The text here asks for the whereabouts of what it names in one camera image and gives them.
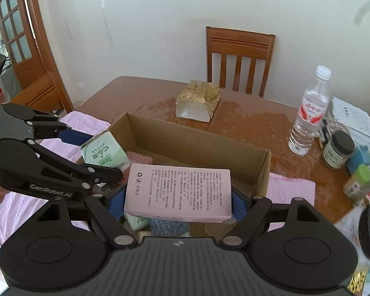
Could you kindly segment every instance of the green bottle cap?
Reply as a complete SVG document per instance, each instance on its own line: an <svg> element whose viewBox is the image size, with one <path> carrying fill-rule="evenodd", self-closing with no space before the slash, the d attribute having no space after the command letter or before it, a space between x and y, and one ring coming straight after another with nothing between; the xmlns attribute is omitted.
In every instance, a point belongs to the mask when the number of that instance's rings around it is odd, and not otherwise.
<svg viewBox="0 0 370 296"><path fill-rule="evenodd" d="M359 165L355 171L355 177L359 185L366 185L370 182L370 168L364 164Z"/></svg>

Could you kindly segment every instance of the blue fuzzy cloth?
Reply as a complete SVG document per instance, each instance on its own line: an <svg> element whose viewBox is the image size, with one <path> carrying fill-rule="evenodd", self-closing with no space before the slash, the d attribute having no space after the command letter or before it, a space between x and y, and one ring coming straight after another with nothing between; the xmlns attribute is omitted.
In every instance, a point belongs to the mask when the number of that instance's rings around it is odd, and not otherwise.
<svg viewBox="0 0 370 296"><path fill-rule="evenodd" d="M186 221L151 219L149 223L154 236L180 236L189 232L189 223Z"/></svg>

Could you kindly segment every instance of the wooden door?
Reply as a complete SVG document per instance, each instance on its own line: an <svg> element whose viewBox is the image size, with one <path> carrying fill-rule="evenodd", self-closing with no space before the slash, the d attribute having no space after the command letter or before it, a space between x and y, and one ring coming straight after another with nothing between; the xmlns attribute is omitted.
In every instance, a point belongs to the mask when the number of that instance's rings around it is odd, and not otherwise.
<svg viewBox="0 0 370 296"><path fill-rule="evenodd" d="M0 0L0 31L22 89L46 73L24 0Z"/></svg>

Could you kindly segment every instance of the white bottle cap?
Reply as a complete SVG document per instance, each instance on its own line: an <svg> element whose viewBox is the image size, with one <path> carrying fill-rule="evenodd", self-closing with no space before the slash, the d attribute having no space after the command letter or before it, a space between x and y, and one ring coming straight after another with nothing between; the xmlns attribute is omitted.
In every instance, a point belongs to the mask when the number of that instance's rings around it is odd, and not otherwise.
<svg viewBox="0 0 370 296"><path fill-rule="evenodd" d="M330 71L329 68L319 65L316 68L316 75L323 80L329 80L330 77L332 76L332 72Z"/></svg>

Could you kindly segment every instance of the gold tissue package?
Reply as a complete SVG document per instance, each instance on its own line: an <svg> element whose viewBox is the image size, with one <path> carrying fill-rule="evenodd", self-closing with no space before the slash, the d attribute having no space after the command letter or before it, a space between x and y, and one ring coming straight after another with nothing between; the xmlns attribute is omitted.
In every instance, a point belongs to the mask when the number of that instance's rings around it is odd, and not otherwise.
<svg viewBox="0 0 370 296"><path fill-rule="evenodd" d="M192 80L176 100L176 116L210 122L219 102L219 86Z"/></svg>

